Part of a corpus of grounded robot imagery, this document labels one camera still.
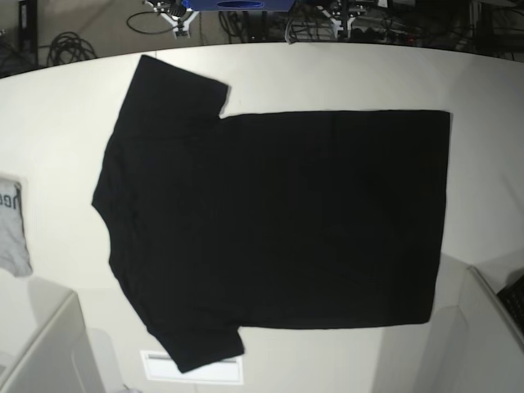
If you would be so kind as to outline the black T-shirt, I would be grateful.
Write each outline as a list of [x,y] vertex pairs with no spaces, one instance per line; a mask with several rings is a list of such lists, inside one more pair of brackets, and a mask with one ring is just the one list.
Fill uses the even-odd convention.
[[227,97],[142,56],[93,194],[111,270],[178,370],[242,355],[239,328],[426,323],[450,114],[221,118]]

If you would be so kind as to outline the grey folded T-shirt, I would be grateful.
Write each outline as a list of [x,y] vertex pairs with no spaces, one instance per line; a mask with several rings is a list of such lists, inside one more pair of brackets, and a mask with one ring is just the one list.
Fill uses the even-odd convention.
[[33,273],[25,239],[21,185],[1,178],[1,268],[14,277]]

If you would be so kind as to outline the blue box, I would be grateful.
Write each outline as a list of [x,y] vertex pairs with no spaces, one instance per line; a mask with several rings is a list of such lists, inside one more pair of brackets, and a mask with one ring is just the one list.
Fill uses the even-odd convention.
[[194,11],[289,11],[295,0],[187,0]]

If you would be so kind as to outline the white right partition panel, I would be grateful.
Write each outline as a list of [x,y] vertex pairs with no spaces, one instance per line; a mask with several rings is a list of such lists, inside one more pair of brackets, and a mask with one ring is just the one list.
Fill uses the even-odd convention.
[[429,392],[523,391],[523,336],[474,268],[458,304],[436,313],[427,348]]

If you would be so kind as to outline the white partition panel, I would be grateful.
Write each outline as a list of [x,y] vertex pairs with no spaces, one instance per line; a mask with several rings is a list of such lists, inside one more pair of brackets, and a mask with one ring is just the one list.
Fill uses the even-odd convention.
[[79,298],[71,292],[1,375],[2,392],[103,392]]
[[458,304],[436,313],[427,348],[429,392],[523,391],[523,336],[474,268]]

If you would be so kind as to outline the white left partition panel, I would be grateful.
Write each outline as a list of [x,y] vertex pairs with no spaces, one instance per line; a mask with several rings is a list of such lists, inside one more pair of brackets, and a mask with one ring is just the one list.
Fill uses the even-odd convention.
[[79,298],[71,292],[1,375],[2,392],[103,392]]

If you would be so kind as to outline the black keyboard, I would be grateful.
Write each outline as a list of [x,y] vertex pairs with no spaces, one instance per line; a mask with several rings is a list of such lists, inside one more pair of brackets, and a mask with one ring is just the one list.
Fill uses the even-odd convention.
[[502,289],[497,297],[521,332],[524,328],[524,277]]

